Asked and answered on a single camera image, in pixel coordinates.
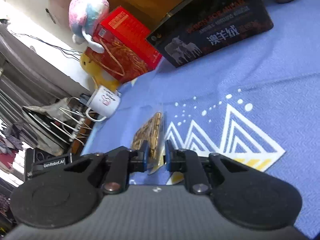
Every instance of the white dot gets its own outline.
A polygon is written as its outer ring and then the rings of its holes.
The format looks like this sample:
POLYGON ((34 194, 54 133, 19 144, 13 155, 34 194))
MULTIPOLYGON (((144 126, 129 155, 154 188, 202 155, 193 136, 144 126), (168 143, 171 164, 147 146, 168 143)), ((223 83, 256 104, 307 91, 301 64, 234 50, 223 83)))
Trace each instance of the white dot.
POLYGON ((253 108, 253 105, 251 103, 248 103, 245 105, 244 109, 248 112, 248 111, 251 111, 253 108))

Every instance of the gray ribbed surface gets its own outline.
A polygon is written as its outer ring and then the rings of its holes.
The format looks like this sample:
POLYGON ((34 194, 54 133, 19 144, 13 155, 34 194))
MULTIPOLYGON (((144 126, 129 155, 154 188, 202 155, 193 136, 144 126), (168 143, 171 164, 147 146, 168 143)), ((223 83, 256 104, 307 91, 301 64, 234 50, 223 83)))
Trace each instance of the gray ribbed surface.
POLYGON ((184 186, 134 186, 104 197, 87 219, 65 228, 21 225, 5 240, 302 240, 296 229, 260 232, 238 227, 215 210, 209 198, 189 194, 184 186))

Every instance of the electrical cord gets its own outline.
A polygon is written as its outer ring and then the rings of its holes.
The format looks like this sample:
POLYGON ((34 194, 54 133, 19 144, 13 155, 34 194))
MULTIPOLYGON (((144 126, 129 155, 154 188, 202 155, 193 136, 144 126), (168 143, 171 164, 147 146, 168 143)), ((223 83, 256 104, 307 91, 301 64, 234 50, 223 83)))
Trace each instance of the electrical cord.
POLYGON ((52 44, 50 44, 50 43, 47 43, 47 42, 45 42, 45 41, 43 41, 43 40, 41 40, 40 38, 37 38, 37 37, 34 37, 34 36, 32 36, 32 35, 29 35, 29 34, 24 34, 24 33, 15 33, 15 32, 13 32, 13 31, 9 31, 12 35, 15 35, 15 36, 28 36, 28 37, 30 37, 30 38, 33 38, 33 39, 35 39, 35 40, 37 40, 37 41, 40 41, 40 42, 42 42, 42 43, 44 43, 44 44, 47 44, 47 45, 49 45, 49 46, 51 46, 51 47, 53 47, 53 48, 55 48, 55 49, 58 49, 58 50, 60 50, 61 52, 62 52, 62 54, 66 57, 66 58, 72 58, 72 59, 74 59, 74 60, 76 60, 76 61, 80 61, 80 59, 79 58, 77 58, 76 56, 80 56, 80 51, 76 51, 76 50, 74 50, 74 49, 71 49, 71 50, 69 50, 69 49, 64 49, 64 48, 61 48, 61 47, 59 47, 59 46, 56 46, 56 45, 52 45, 52 44))

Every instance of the white mug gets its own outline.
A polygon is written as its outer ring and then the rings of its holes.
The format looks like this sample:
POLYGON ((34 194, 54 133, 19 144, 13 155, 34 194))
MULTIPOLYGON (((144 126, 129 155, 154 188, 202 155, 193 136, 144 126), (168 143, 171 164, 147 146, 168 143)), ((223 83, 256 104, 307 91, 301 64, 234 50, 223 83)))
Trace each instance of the white mug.
POLYGON ((106 118, 110 118, 118 108, 119 104, 120 98, 116 94, 104 86, 99 86, 86 104, 88 109, 85 111, 85 115, 91 121, 101 122, 106 118), (103 117, 99 120, 93 119, 89 116, 91 109, 103 117))

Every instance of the red box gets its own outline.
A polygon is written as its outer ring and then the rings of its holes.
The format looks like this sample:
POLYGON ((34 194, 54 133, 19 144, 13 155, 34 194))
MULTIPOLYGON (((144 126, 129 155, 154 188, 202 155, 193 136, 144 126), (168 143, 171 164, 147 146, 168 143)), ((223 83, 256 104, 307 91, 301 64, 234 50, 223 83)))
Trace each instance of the red box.
POLYGON ((105 48, 104 53, 88 48, 85 54, 120 83, 125 83, 154 70, 162 57, 146 41, 149 34, 148 28, 119 6, 98 25, 93 35, 93 40, 105 48))

